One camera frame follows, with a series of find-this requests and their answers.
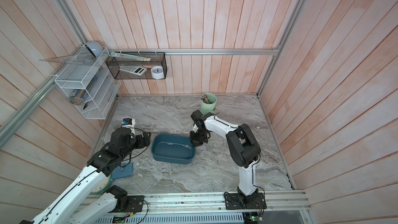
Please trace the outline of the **teal plastic storage tray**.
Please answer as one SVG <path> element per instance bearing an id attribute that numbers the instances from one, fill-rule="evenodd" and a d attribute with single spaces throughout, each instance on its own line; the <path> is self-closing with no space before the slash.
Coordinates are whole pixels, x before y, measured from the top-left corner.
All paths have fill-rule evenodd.
<path id="1" fill-rule="evenodd" d="M 192 150 L 181 146 L 167 145 L 166 142 L 190 145 Z M 188 165 L 194 159 L 196 149 L 192 146 L 188 137 L 159 134 L 153 141 L 151 153 L 154 160 L 159 162 Z"/>

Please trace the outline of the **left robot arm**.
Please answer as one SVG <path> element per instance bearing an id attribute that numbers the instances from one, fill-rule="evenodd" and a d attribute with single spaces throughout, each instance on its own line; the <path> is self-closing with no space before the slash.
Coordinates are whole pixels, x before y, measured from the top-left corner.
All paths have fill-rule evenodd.
<path id="1" fill-rule="evenodd" d="M 135 135 L 131 128 L 117 128 L 110 141 L 89 159 L 82 172 L 56 200 L 32 220 L 22 220 L 21 223 L 65 224 L 97 185 L 123 161 L 132 159 L 132 151 L 150 145 L 151 132 L 140 131 L 141 134 Z"/>

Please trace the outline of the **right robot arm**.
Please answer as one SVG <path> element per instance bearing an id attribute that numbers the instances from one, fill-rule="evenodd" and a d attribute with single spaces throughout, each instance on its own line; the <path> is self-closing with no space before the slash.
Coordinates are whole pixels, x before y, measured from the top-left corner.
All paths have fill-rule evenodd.
<path id="1" fill-rule="evenodd" d="M 239 184 L 236 194 L 224 193 L 226 208 L 266 209 L 265 193 L 256 186 L 256 165 L 261 160 L 261 148 L 247 124 L 232 124 L 213 113 L 202 114 L 199 110 L 191 114 L 193 130 L 190 141 L 194 147 L 208 143 L 211 134 L 227 140 L 230 155 L 239 168 Z"/>

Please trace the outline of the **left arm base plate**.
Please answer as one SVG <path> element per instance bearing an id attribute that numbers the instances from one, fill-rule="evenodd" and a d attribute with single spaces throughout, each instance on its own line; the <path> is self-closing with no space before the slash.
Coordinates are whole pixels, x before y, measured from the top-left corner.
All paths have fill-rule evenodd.
<path id="1" fill-rule="evenodd" d="M 118 199 L 115 212 L 141 212 L 144 204 L 144 196 L 123 196 Z"/>

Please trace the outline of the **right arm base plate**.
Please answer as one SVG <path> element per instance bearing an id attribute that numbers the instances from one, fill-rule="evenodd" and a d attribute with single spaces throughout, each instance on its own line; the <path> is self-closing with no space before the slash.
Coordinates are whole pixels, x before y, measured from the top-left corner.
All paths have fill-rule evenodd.
<path id="1" fill-rule="evenodd" d="M 229 193 L 223 194 L 226 209 L 227 210 L 238 210 L 238 209 L 267 209 L 265 203 L 264 194 L 254 192 L 253 194 L 246 196 L 241 193 Z"/>

